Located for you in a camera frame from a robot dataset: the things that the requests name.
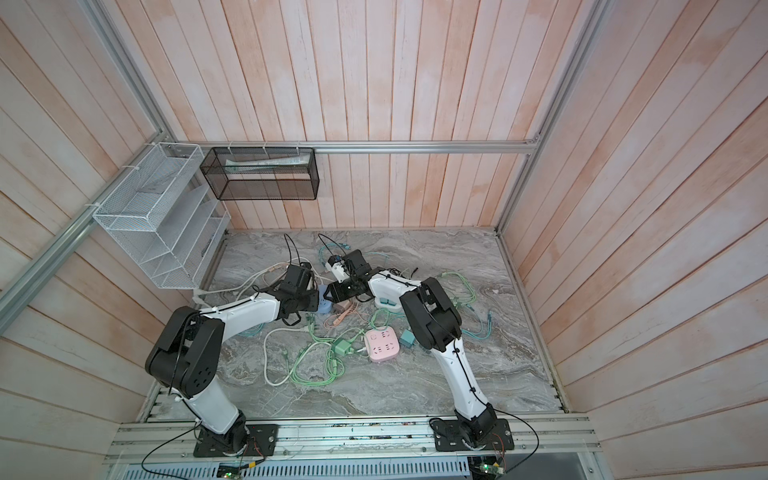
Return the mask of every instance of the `black mounting plate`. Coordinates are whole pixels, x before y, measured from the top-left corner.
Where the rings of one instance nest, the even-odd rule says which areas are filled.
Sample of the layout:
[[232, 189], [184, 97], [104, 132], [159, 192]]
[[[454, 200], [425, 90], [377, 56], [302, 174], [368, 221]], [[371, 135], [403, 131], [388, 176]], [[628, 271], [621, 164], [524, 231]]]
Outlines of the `black mounting plate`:
[[[440, 429], [442, 430], [441, 434], [444, 433], [444, 435], [439, 435], [435, 432], [435, 449], [438, 452], [463, 452], [465, 450], [470, 450], [462, 440], [462, 432], [459, 429], [459, 420], [443, 420], [440, 422]], [[504, 442], [504, 449], [515, 449], [515, 443], [512, 441], [512, 433], [509, 429], [509, 422], [506, 419], [496, 419], [493, 428], [485, 435], [483, 440], [478, 442], [478, 444], [482, 445], [485, 443], [483, 450], [496, 449], [501, 451], [502, 439]]]
[[[260, 423], [256, 425], [246, 425], [246, 428], [248, 429], [250, 438], [248, 439], [247, 447], [243, 453], [243, 457], [260, 456], [259, 452], [257, 452], [253, 447], [253, 441], [251, 441], [251, 439], [256, 440], [256, 444], [264, 456], [270, 457], [274, 455], [275, 442], [277, 441], [277, 425], [272, 423]], [[224, 456], [221, 451], [215, 448], [215, 446], [216, 445], [212, 442], [207, 442], [205, 435], [200, 435], [200, 439], [197, 441], [197, 444], [194, 447], [193, 456], [195, 458]]]

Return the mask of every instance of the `gray marble tabletop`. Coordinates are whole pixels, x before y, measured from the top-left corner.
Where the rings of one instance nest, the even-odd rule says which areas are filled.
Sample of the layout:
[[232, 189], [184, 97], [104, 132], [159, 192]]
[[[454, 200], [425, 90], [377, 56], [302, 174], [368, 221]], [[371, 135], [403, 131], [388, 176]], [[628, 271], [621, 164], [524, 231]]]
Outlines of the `gray marble tabletop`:
[[[464, 275], [477, 291], [475, 312], [461, 309], [462, 328], [480, 332], [492, 315], [492, 334], [477, 340], [464, 335], [467, 358], [478, 384], [491, 403], [508, 412], [555, 411], [560, 402], [533, 342], [531, 330], [515, 295], [512, 280], [490, 230], [351, 230], [324, 232], [339, 243], [360, 249], [373, 266], [395, 267], [413, 278], [423, 280], [445, 271]], [[313, 231], [293, 231], [300, 254], [311, 259], [324, 276], [318, 249], [323, 245]], [[323, 252], [323, 261], [327, 259]], [[253, 273], [288, 259], [282, 233], [235, 233], [227, 238], [226, 248], [209, 290], [240, 285]], [[280, 272], [267, 275], [267, 279]], [[465, 292], [454, 276], [439, 279], [455, 295]], [[206, 298], [211, 305], [234, 300], [233, 296], [212, 294]], [[360, 316], [351, 315], [330, 331], [323, 326], [326, 318], [318, 315], [316, 334], [337, 336], [351, 327], [368, 329], [371, 303], [359, 304]], [[408, 328], [405, 318], [391, 320], [398, 336]], [[306, 319], [298, 326], [306, 325]], [[283, 322], [267, 324], [257, 336], [235, 336], [222, 346], [218, 374], [230, 399], [249, 418], [310, 418], [339, 416], [384, 415], [450, 415], [453, 401], [448, 384], [432, 356], [416, 343], [401, 346], [399, 355], [391, 360], [373, 363], [365, 355], [343, 357], [346, 371], [335, 382], [322, 387], [305, 387], [286, 382], [279, 387], [268, 386], [263, 378], [263, 338]], [[267, 343], [268, 374], [275, 382], [287, 374], [283, 353], [291, 359], [312, 340], [307, 333], [275, 332]], [[362, 340], [355, 343], [362, 347]], [[326, 378], [324, 348], [310, 351], [298, 373], [306, 379]], [[181, 405], [159, 402], [153, 411], [156, 420], [189, 418]]]

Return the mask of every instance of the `aluminum frame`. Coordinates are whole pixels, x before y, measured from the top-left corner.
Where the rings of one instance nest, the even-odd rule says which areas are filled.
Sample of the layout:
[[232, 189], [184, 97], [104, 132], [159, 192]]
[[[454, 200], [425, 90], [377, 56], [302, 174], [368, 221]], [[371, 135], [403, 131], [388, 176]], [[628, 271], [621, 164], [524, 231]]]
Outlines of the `aluminum frame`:
[[314, 148], [316, 154], [530, 154], [536, 141], [231, 141], [201, 142], [212, 147]]
[[[165, 133], [160, 132], [151, 141], [160, 141], [164, 137]], [[145, 145], [128, 165], [137, 164], [150, 148], [152, 145]], [[0, 335], [7, 330], [16, 320], [16, 317], [56, 274], [59, 267], [91, 234], [97, 225], [93, 214], [98, 209], [98, 205], [130, 172], [130, 168], [122, 168], [112, 182], [105, 185], [91, 203], [85, 204], [69, 224], [8, 283], [9, 287], [0, 293]]]
[[563, 405], [563, 410], [568, 413], [571, 411], [571, 402], [568, 400], [568, 395], [565, 393], [565, 385], [563, 384], [562, 380], [560, 380], [558, 371], [554, 367], [552, 357], [549, 355], [549, 350], [547, 349], [546, 342], [544, 341], [544, 336], [541, 334], [541, 328], [536, 321], [536, 315], [533, 308], [531, 307], [531, 301], [522, 286], [523, 282], [520, 278], [520, 274], [518, 273], [518, 269], [512, 262], [512, 255], [509, 253], [509, 249], [507, 248], [506, 243], [498, 234], [496, 236], [496, 242], [498, 243], [498, 248], [502, 252], [502, 258], [504, 259], [504, 264], [507, 267], [507, 273], [509, 273], [509, 276], [512, 280], [512, 285], [515, 287], [515, 293], [517, 294], [518, 299], [520, 300], [520, 305], [523, 308], [523, 316], [525, 317], [525, 321], [528, 322], [528, 328], [531, 329], [531, 335], [533, 336], [536, 350], [538, 351], [539, 357], [541, 358], [541, 363], [544, 364], [549, 379], [551, 382], [553, 382], [554, 389], [558, 393], [558, 400], [560, 400], [561, 405]]
[[501, 221], [497, 226], [499, 232], [503, 233], [507, 229], [512, 214], [520, 200], [520, 196], [531, 176], [531, 172], [538, 162], [541, 152], [550, 140], [551, 132], [562, 114], [565, 102], [573, 93], [579, 74], [584, 70], [584, 66], [594, 50], [595, 40], [599, 36], [602, 26], [604, 25], [604, 19], [607, 17], [613, 4], [614, 0], [597, 0], [594, 5], [592, 5], [587, 24], [579, 36], [574, 54], [568, 62], [568, 68], [566, 68], [565, 75], [558, 86], [552, 105], [549, 110], [547, 110], [547, 115], [545, 116], [541, 130], [536, 135], [537, 148], [525, 159], [525, 163], [520, 170], [518, 179], [515, 181], [515, 185], [512, 188], [512, 193], [509, 195], [507, 204], [504, 206]]
[[[536, 430], [541, 440], [538, 452], [601, 452], [600, 442], [585, 414], [516, 414]], [[536, 446], [536, 437], [526, 424], [509, 420], [515, 450], [509, 455], [527, 455]], [[370, 417], [363, 419], [266, 419], [248, 425], [276, 423], [278, 432], [274, 461], [317, 458], [403, 458], [445, 456], [435, 450], [433, 432], [426, 416]], [[443, 416], [444, 419], [455, 419]], [[152, 422], [123, 424], [104, 457], [105, 464], [134, 464], [152, 449], [190, 429], [195, 422]], [[196, 462], [192, 456], [193, 432], [157, 450], [151, 463]], [[457, 456], [480, 455], [492, 450], [455, 452]], [[226, 461], [229, 457], [212, 458]]]
[[[541, 148], [546, 144], [550, 136], [551, 126], [558, 119], [563, 103], [568, 99], [573, 88], [575, 78], [581, 71], [586, 57], [591, 52], [592, 44], [602, 23], [609, 5], [613, 0], [597, 0], [591, 12], [587, 27], [581, 33], [573, 58], [570, 60], [566, 74], [558, 86], [553, 105], [549, 108], [545, 117], [544, 127], [532, 141], [305, 141], [305, 142], [230, 142], [202, 143], [201, 147], [217, 146], [307, 146], [316, 148], [317, 153], [368, 153], [368, 154], [437, 154], [437, 153], [519, 153], [529, 154], [521, 175], [515, 182], [511, 196], [502, 214], [499, 231], [503, 231], [509, 222], [511, 213], [515, 209], [520, 193], [527, 182], [531, 169], [538, 159]], [[161, 110], [157, 106], [152, 94], [141, 77], [130, 55], [125, 51], [116, 28], [109, 19], [101, 0], [79, 0], [90, 22], [96, 28], [102, 41], [110, 51], [111, 56], [122, 70], [134, 93], [142, 102], [147, 115], [155, 123], [158, 132], [151, 139], [157, 141], [176, 141], [173, 132], [167, 126]], [[131, 159], [130, 165], [136, 164], [146, 153], [147, 148]], [[9, 283], [9, 287], [0, 295], [0, 334], [2, 334], [40, 292], [45, 284], [55, 275], [58, 268], [66, 261], [82, 241], [94, 228], [93, 212], [94, 204], [106, 198], [119, 184], [127, 173], [123, 169], [107, 184], [90, 204], [86, 204], [81, 212], [34, 258], [16, 278]]]

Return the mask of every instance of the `green power adapter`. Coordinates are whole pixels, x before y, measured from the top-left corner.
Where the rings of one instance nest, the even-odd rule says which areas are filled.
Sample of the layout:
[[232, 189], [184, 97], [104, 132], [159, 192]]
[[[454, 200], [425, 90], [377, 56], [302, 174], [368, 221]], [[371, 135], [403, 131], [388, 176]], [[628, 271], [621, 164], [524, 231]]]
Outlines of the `green power adapter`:
[[347, 342], [344, 339], [338, 338], [331, 344], [333, 352], [338, 356], [345, 356], [352, 349], [352, 343]]

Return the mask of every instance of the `black mesh basket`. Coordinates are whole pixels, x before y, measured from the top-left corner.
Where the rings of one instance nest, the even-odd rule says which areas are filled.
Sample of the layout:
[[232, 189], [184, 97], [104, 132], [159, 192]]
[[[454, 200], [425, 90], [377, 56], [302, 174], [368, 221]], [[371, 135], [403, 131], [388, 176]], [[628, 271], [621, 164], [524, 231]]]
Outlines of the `black mesh basket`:
[[200, 166], [219, 200], [315, 200], [312, 148], [214, 147]]

